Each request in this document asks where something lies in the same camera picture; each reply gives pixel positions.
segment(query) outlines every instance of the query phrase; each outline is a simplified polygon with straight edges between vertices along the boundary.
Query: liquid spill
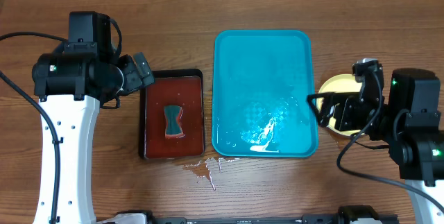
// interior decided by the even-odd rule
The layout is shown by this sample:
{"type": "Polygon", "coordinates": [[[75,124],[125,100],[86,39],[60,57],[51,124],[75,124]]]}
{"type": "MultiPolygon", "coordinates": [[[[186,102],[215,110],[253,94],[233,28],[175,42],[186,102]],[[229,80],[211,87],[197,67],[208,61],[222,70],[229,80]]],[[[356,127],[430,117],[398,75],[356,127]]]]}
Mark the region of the liquid spill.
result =
{"type": "Polygon", "coordinates": [[[203,179],[206,178],[208,181],[210,181],[211,187],[213,190],[216,190],[216,186],[213,183],[213,177],[212,177],[212,171],[210,169],[210,166],[213,167],[213,163],[218,164],[219,173],[222,173],[222,163],[224,162],[233,162],[240,160],[240,158],[232,158],[232,157],[211,157],[207,158],[205,161],[200,160],[196,163],[191,164],[181,164],[178,163],[178,165],[182,165],[182,168],[186,171],[193,172],[197,178],[203,179]]]}
{"type": "Polygon", "coordinates": [[[265,145],[253,145],[250,147],[251,151],[256,151],[256,152],[274,152],[274,153],[278,153],[279,151],[269,151],[266,148],[268,147],[268,145],[270,144],[270,142],[273,140],[273,130],[275,127],[275,120],[272,117],[270,119],[270,121],[268,122],[268,124],[265,126],[265,128],[263,129],[262,133],[259,134],[259,140],[258,141],[250,141],[253,143],[257,143],[260,144],[262,140],[266,140],[268,139],[267,143],[265,145]]]}
{"type": "Polygon", "coordinates": [[[328,134],[336,141],[336,146],[339,150],[343,150],[345,146],[350,142],[350,138],[335,133],[334,131],[327,129],[328,134]]]}

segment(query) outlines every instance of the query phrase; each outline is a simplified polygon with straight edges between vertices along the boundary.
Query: cable clip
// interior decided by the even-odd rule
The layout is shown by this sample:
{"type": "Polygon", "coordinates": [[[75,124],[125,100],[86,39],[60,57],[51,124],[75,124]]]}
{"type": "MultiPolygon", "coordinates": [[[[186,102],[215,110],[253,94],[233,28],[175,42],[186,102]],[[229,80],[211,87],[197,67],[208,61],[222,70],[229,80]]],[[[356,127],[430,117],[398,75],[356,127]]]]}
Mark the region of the cable clip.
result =
{"type": "Polygon", "coordinates": [[[53,144],[63,144],[63,137],[60,138],[60,141],[53,140],[53,144]]]}

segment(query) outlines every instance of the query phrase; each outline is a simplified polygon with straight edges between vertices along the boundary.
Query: yellow plate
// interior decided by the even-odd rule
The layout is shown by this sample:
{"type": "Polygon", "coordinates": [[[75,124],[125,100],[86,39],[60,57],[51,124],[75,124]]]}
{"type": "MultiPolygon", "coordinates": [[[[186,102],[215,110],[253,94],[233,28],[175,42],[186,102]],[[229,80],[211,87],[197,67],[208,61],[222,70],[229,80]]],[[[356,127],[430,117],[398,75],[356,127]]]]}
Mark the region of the yellow plate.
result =
{"type": "MultiPolygon", "coordinates": [[[[361,90],[362,83],[358,83],[355,80],[355,77],[352,74],[341,74],[338,76],[334,76],[329,80],[325,81],[325,83],[319,89],[319,93],[324,92],[359,92],[361,90]]],[[[321,109],[323,100],[321,98],[316,99],[316,105],[318,110],[321,109]]],[[[339,131],[334,128],[334,124],[336,123],[336,119],[334,117],[330,118],[330,122],[328,123],[327,128],[333,130],[335,133],[340,135],[349,137],[351,134],[359,132],[360,130],[348,130],[348,131],[339,131]]]]}

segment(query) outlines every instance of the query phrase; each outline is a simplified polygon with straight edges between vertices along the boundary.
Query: wood grain surface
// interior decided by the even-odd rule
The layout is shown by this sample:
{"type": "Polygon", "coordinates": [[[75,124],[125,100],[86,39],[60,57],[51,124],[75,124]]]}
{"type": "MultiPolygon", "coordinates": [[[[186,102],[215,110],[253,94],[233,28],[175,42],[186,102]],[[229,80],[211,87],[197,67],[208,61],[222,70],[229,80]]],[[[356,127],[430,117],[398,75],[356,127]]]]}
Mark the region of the wood grain surface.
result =
{"type": "MultiPolygon", "coordinates": [[[[300,29],[311,39],[316,89],[333,75],[350,73],[359,59],[379,58],[388,96],[391,72],[398,67],[430,69],[444,78],[444,0],[6,0],[0,34],[37,31],[66,37],[68,14],[75,10],[115,18],[123,53],[143,51],[153,69],[199,68],[204,74],[203,157],[141,160],[138,94],[123,98],[119,110],[101,110],[92,158],[92,198],[99,219],[125,209],[222,218],[300,216],[365,204],[398,214],[403,224],[414,223],[406,191],[336,168],[338,144],[324,129],[319,129],[317,152],[308,159],[221,160],[219,170],[211,145],[214,40],[226,29],[300,29]]],[[[31,68],[56,44],[36,37],[2,41],[1,70],[32,94],[31,68]]],[[[0,116],[0,222],[31,223],[40,185],[40,117],[4,83],[0,116]]],[[[386,151],[353,147],[343,163],[399,178],[386,151]]]]}

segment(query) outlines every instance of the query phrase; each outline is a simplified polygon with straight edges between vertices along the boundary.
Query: sponge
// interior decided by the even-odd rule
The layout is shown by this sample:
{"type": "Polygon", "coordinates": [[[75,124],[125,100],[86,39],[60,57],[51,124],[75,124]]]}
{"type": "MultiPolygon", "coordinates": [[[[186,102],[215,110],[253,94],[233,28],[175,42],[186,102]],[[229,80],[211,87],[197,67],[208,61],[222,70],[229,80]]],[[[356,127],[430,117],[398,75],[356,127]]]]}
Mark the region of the sponge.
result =
{"type": "Polygon", "coordinates": [[[168,105],[164,107],[166,119],[165,138],[181,138],[185,136],[180,125],[183,109],[177,105],[168,105]]]}

